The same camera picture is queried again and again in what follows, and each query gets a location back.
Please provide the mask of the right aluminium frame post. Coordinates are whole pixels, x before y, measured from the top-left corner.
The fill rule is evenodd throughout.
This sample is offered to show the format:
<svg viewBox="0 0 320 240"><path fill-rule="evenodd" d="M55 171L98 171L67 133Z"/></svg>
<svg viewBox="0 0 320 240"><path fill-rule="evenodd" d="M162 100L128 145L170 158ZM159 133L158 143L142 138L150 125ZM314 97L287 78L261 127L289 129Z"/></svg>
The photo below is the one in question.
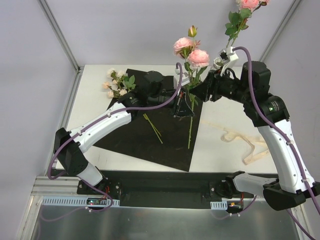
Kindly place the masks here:
<svg viewBox="0 0 320 240"><path fill-rule="evenodd" d="M294 14L298 10L299 6L301 3L303 3L303 0L293 0L292 3L290 4L289 8L285 12L283 18L281 19L278 27L276 28L275 32L273 33L271 39L269 40L268 44L266 45L265 49L263 50L259 61L260 62L265 62L270 55L271 51L275 47L277 41L280 39L283 31L286 29L287 25L293 18Z"/></svg>

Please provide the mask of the front aluminium rail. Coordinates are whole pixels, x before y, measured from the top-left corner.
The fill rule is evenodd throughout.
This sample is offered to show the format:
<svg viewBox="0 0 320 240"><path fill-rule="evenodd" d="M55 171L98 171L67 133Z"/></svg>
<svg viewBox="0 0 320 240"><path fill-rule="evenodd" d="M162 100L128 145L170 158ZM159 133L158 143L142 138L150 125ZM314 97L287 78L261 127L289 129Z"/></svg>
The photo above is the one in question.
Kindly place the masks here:
<svg viewBox="0 0 320 240"><path fill-rule="evenodd" d="M224 181L228 173L209 172L140 172L107 171L109 177L108 193L118 199L129 193L201 193L206 197L215 197L214 189ZM31 192L33 195L87 195L99 196L100 193L84 186L76 177L63 176L50 180L38 176Z"/></svg>

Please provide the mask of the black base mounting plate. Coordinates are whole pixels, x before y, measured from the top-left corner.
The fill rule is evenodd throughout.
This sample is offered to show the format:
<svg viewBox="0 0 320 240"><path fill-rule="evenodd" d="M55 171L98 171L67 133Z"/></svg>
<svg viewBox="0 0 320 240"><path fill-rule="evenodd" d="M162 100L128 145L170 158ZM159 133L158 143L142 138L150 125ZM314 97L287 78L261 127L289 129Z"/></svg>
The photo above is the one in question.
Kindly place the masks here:
<svg viewBox="0 0 320 240"><path fill-rule="evenodd" d="M209 209L220 202L226 172L104 170L108 194L122 207Z"/></svg>

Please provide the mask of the pink white flower bouquet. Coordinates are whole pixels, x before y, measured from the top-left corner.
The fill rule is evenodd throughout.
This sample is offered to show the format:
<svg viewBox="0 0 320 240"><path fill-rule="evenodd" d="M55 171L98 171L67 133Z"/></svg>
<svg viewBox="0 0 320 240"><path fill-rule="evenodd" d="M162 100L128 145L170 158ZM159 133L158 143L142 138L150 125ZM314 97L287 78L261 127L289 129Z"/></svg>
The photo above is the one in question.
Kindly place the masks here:
<svg viewBox="0 0 320 240"><path fill-rule="evenodd" d="M107 95L109 98L118 99L136 88L135 76L129 77L124 71L116 71L114 68L110 68L106 76L111 82L106 81L102 86L108 90Z"/></svg>

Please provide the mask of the black wrapping paper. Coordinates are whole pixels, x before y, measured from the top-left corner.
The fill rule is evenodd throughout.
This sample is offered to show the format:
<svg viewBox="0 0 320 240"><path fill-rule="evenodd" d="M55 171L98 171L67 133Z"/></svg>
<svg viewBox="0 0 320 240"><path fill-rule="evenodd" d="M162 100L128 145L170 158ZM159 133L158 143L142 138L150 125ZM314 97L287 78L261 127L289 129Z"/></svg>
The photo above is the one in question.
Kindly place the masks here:
<svg viewBox="0 0 320 240"><path fill-rule="evenodd" d="M196 100L194 117L173 117L159 108L112 131L94 146L177 170L190 170L203 104Z"/></svg>

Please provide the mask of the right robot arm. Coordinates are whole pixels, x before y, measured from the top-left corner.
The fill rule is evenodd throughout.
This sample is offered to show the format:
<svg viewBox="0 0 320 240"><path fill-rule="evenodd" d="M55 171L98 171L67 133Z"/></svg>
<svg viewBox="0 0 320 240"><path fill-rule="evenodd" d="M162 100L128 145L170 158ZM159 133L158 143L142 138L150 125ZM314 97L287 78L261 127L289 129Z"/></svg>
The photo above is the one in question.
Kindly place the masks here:
<svg viewBox="0 0 320 240"><path fill-rule="evenodd" d="M295 143L290 115L284 101L271 93L271 71L260 61L243 64L241 77L219 70L208 72L191 94L202 102L222 97L241 103L246 116L262 135L277 170L277 178L265 178L237 171L225 178L227 198L242 192L264 197L275 211L297 207L320 194L320 184L304 165Z"/></svg>

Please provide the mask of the pink rose stem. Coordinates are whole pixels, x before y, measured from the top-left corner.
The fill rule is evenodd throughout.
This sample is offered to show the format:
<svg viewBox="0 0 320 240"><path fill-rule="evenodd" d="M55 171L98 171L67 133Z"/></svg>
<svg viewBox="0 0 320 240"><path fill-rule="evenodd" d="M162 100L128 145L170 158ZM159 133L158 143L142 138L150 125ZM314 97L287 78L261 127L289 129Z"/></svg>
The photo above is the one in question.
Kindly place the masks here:
<svg viewBox="0 0 320 240"><path fill-rule="evenodd" d="M187 37L179 38L173 45L173 53L184 60L184 69L189 77L189 83L185 85L190 100L190 108L193 111L198 105L196 96L190 90L201 83L201 74L210 63L209 54L199 49L200 40L196 40L198 28L192 25L188 29Z"/></svg>
<svg viewBox="0 0 320 240"><path fill-rule="evenodd" d="M225 35L228 36L226 47L232 47L241 31L249 26L248 20L253 13L269 4L269 0L236 0L238 11L228 13L228 22L225 24Z"/></svg>

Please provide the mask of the aluminium frame post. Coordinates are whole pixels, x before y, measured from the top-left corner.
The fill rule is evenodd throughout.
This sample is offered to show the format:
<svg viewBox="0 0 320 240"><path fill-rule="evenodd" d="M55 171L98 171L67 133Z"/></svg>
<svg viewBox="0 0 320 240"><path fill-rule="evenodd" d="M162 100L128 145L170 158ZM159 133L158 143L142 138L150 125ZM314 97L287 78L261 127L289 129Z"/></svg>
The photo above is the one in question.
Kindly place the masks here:
<svg viewBox="0 0 320 240"><path fill-rule="evenodd" d="M79 66L48 2L46 0L37 0L37 2L41 10L43 11L51 29L53 30L53 33L55 34L60 46L62 47L62 50L64 51L67 59L69 60L72 68L75 70L76 73L79 73L81 67Z"/></svg>
<svg viewBox="0 0 320 240"><path fill-rule="evenodd" d="M293 18L294 14L298 10L299 6L301 3L303 3L303 0L293 0L292 3L290 4L289 8L285 12L283 18L281 19L278 27L276 28L275 32L273 33L271 39L269 40L268 44L266 45L265 49L263 50L259 61L260 62L265 62L270 55L271 51L275 47L277 41L280 39L283 31L286 29L287 25Z"/></svg>

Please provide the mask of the left aluminium frame post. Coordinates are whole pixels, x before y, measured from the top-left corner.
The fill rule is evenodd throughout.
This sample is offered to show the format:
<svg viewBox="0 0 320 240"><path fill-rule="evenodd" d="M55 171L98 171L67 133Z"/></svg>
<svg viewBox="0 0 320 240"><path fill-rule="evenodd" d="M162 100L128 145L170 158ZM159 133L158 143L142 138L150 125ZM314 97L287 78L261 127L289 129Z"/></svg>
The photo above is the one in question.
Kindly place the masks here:
<svg viewBox="0 0 320 240"><path fill-rule="evenodd" d="M67 59L69 60L72 68L75 70L76 73L79 73L81 67L79 66L48 2L46 0L37 0L37 2L41 10L43 11L51 29L53 30L53 33L55 34L60 46L62 47L62 50L64 51Z"/></svg>

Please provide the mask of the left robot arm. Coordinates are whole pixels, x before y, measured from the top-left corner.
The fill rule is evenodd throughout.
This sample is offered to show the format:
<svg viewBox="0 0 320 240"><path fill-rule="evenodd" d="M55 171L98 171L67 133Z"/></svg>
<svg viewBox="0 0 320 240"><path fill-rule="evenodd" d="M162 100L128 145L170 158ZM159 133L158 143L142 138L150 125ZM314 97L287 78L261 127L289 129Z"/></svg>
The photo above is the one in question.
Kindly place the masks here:
<svg viewBox="0 0 320 240"><path fill-rule="evenodd" d="M174 117L192 117L183 87L190 83L186 73L178 71L173 78L173 88L164 89L165 77L157 71L147 72L142 82L121 96L109 109L80 127L67 131L60 128L55 133L54 158L71 177L78 177L94 194L106 194L108 181L101 171L84 156L96 142L114 130L129 124L146 111L169 108Z"/></svg>

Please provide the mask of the white ribbed vase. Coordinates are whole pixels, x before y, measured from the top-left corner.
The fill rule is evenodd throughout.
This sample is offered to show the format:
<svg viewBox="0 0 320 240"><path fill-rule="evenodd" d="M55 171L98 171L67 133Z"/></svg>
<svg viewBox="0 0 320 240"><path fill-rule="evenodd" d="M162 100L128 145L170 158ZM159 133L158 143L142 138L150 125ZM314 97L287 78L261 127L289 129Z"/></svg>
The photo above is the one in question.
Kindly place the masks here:
<svg viewBox="0 0 320 240"><path fill-rule="evenodd" d="M212 70L218 71L220 70L220 73L223 72L223 67L225 66L224 61L220 57L216 57L213 60L213 65L211 67Z"/></svg>

